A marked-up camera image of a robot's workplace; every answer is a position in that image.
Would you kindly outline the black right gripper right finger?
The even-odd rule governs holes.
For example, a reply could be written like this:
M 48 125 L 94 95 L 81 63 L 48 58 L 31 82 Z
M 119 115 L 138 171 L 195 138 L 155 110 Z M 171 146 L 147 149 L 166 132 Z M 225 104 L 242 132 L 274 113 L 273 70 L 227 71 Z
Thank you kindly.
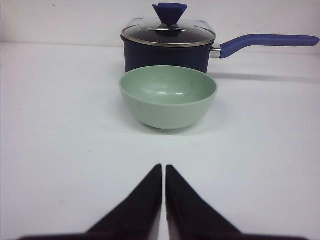
M 166 213 L 171 240 L 249 240 L 207 204 L 172 166 L 165 169 Z

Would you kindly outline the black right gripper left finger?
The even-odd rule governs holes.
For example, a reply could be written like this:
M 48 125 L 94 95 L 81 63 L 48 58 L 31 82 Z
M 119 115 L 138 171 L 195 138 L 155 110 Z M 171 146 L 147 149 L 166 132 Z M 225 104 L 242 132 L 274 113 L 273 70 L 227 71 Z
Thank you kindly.
M 73 240 L 157 240 L 162 208 L 162 166 L 157 164 L 130 195 Z

